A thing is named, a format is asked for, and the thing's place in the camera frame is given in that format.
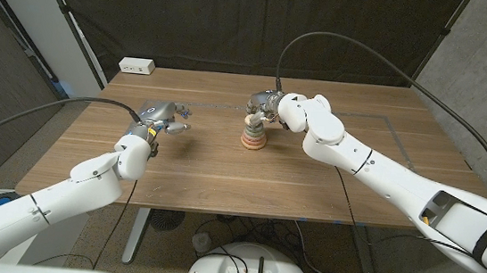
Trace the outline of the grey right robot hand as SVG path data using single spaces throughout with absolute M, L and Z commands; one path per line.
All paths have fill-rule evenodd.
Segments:
M 285 93 L 278 90 L 266 90 L 251 95 L 246 104 L 245 124 L 253 128 L 265 121 L 273 122 L 278 115 L 277 107 L 284 96 Z

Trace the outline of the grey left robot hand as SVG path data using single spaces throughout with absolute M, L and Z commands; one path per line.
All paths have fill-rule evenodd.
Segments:
M 160 102 L 154 105 L 146 105 L 139 112 L 140 122 L 134 121 L 125 134 L 136 135 L 151 143 L 159 133 L 180 134 L 191 128 L 189 124 L 176 121 L 176 116 L 188 119 L 192 113 L 183 103 Z

